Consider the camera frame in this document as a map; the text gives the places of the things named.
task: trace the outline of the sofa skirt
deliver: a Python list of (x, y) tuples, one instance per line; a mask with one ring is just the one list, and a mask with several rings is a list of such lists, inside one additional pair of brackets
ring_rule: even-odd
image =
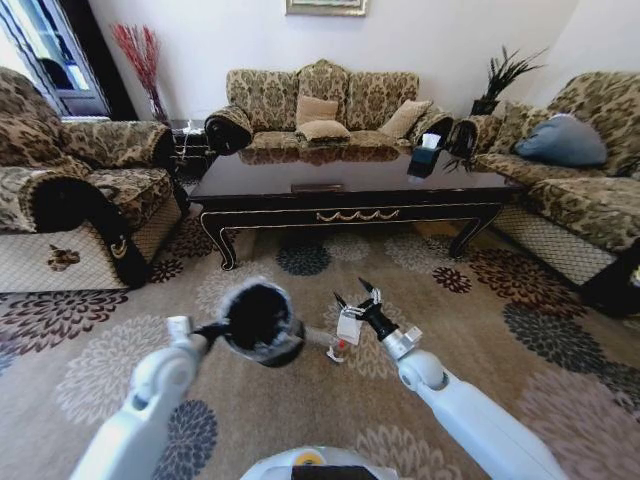
[[(147, 263), (181, 216), (172, 195), (132, 235)], [(0, 265), (0, 292), (127, 288), (89, 222), (66, 232), (0, 235)]]
[(576, 285), (617, 257), (519, 205), (507, 205), (493, 225)]

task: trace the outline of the rug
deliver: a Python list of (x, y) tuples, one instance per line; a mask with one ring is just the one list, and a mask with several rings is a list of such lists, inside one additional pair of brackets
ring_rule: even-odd
[[(242, 231), (239, 268), (193, 212), (135, 291), (0, 297), (0, 472), (67, 478), (121, 405), (133, 367), (167, 344), (164, 318), (216, 318), (221, 296), (262, 275), (286, 289), (306, 324), (335, 330), (333, 291), (356, 303), (362, 276), (384, 312), (424, 332), (421, 346), (549, 445), (571, 478), (640, 477), (640, 329), (584, 307), (537, 261), (485, 232), (465, 256), (458, 225)], [(169, 425), (156, 479), (236, 479), (263, 457), (302, 445), (353, 449), (415, 479), (483, 472), (397, 378), (363, 328), (332, 363), (307, 346), (269, 369), (216, 345)]]

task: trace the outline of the sofa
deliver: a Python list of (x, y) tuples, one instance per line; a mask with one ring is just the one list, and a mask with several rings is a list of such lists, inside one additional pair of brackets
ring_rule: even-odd
[[(318, 158), (348, 160), (367, 152), (408, 149), (426, 132), (442, 135), (444, 143), (453, 117), (432, 104), (405, 138), (396, 140), (378, 131), (406, 101), (415, 100), (419, 77), (404, 72), (350, 72), (327, 60), (297, 72), (231, 70), (227, 74), (229, 106), (212, 113), (205, 122), (209, 146), (219, 155), (241, 149), (243, 160), (256, 156), (274, 162)], [(311, 146), (295, 133), (298, 96), (338, 102), (336, 120), (351, 133), (346, 145)]]
[(139, 287), (187, 208), (155, 122), (63, 123), (0, 68), (0, 291)]
[[(640, 73), (579, 75), (547, 108), (593, 126), (606, 144), (606, 163), (566, 168), (493, 149), (500, 129), (515, 127), (526, 136), (544, 118), (506, 125), (498, 116), (471, 116), (456, 125), (453, 143), (470, 147), (473, 168), (528, 187), (496, 219), (498, 229), (583, 286), (587, 301), (604, 295), (609, 302), (627, 301), (619, 297), (626, 292), (637, 304), (640, 291), (628, 290), (628, 274), (638, 267), (638, 260), (630, 259), (638, 258), (640, 248)], [(618, 263), (621, 257), (624, 265)], [(611, 276), (614, 271), (620, 278)]]

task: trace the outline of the coffee table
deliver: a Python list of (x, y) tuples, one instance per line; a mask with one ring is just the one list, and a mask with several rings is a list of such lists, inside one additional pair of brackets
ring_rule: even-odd
[(236, 266), (227, 230), (244, 228), (468, 220), (450, 245), (457, 258), (524, 188), (497, 173), (447, 168), (447, 152), (435, 167), (396, 150), (346, 161), (327, 152), (240, 151), (215, 160), (190, 200), (204, 207), (200, 220), (224, 270)]

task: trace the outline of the white label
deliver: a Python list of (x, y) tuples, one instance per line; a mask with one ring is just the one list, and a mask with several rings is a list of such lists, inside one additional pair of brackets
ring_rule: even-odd
[(358, 345), (358, 342), (360, 341), (361, 328), (361, 321), (348, 317), (340, 312), (340, 318), (338, 319), (338, 338), (341, 338), (352, 345)]

